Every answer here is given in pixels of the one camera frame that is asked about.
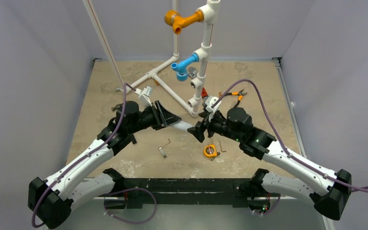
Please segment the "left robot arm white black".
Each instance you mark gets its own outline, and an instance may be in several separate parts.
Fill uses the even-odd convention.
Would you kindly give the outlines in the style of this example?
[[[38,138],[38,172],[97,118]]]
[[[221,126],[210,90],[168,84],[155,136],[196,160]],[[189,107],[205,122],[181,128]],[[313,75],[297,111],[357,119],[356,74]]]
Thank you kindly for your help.
[[[28,207],[32,210],[32,226],[49,229],[59,227],[81,204],[97,196],[118,196],[128,189],[118,171],[106,169],[93,181],[84,179],[102,163],[117,155],[134,134],[151,127],[160,130],[182,121],[165,109],[159,101],[140,111],[138,103],[127,101],[115,107],[115,116],[79,157],[46,179],[34,178],[29,183]]]

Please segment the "white remote control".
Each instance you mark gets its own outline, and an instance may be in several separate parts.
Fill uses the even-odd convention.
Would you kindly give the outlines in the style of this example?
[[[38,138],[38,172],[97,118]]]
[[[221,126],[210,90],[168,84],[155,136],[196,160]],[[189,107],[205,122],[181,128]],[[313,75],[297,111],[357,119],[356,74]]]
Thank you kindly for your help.
[[[178,129],[180,131],[187,132],[187,133],[188,133],[188,129],[192,128],[193,126],[194,125],[192,125],[188,122],[185,122],[185,121],[179,121],[179,122],[176,122],[176,123],[171,125],[172,128],[175,128],[175,129]]]

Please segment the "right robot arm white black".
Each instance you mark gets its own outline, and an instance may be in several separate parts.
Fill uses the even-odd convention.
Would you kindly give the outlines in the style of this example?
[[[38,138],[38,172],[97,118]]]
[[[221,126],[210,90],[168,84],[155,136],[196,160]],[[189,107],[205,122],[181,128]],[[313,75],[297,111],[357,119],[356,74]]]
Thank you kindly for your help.
[[[334,171],[322,167],[283,147],[273,135],[253,125],[252,117],[243,108],[232,108],[226,116],[216,111],[213,116],[202,112],[202,121],[188,128],[199,142],[219,134],[235,140],[248,156],[276,165],[294,178],[281,178],[265,172],[250,181],[250,189],[256,195],[265,191],[312,201],[314,209],[323,216],[340,220],[352,189],[352,175],[344,169]]]

